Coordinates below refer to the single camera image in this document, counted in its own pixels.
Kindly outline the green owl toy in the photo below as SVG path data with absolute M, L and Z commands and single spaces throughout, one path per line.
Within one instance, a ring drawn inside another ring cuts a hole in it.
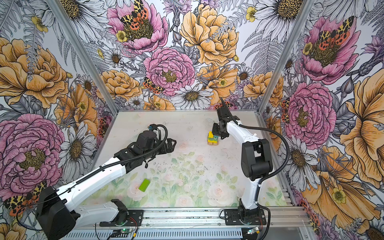
M 207 138 L 207 142 L 218 142 L 219 141 L 219 137 L 214 135 L 213 138 Z

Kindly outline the green rectangular block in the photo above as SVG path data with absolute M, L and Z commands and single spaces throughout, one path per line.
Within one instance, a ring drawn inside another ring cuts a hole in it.
M 150 183 L 151 183 L 150 180 L 144 179 L 143 182 L 139 186 L 139 190 L 144 193 L 147 190 L 147 188 L 149 187 Z

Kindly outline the natural wood block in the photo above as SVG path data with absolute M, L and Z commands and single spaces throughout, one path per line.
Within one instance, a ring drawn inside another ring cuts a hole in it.
M 219 143 L 218 142 L 207 142 L 207 144 L 210 146 L 217 146 Z

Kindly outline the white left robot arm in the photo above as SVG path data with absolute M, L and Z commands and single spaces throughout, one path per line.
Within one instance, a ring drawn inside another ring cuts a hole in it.
M 147 167 L 156 156 L 172 153 L 176 144 L 168 137 L 165 126 L 151 125 L 135 142 L 97 169 L 57 189 L 44 189 L 37 205 L 36 219 L 46 237 L 60 240 L 75 228 L 97 223 L 138 227 L 139 221 L 130 216 L 127 207 L 118 199 L 93 206 L 81 206 L 81 203 L 113 180 L 137 167 Z

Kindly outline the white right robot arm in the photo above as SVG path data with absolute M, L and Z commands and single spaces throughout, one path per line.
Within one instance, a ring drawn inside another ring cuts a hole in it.
M 262 178 L 273 170 L 270 143 L 249 132 L 237 116 L 232 115 L 226 102 L 221 99 L 217 108 L 218 123 L 214 123 L 213 135 L 223 139 L 233 137 L 241 145 L 241 169 L 248 179 L 237 210 L 225 210 L 227 225 L 265 225 L 264 210 L 258 206 Z

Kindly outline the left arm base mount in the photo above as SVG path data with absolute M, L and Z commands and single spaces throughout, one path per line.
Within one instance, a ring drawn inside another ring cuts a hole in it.
M 100 227 L 140 227 L 143 220 L 143 210 L 120 211 L 118 215 L 109 222 L 100 222 Z

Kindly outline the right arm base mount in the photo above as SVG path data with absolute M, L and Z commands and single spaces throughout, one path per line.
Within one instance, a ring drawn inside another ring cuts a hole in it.
M 224 209 L 224 220 L 227 226 L 264 226 L 267 224 L 266 215 L 261 208 L 253 210 L 246 210 L 241 207 Z

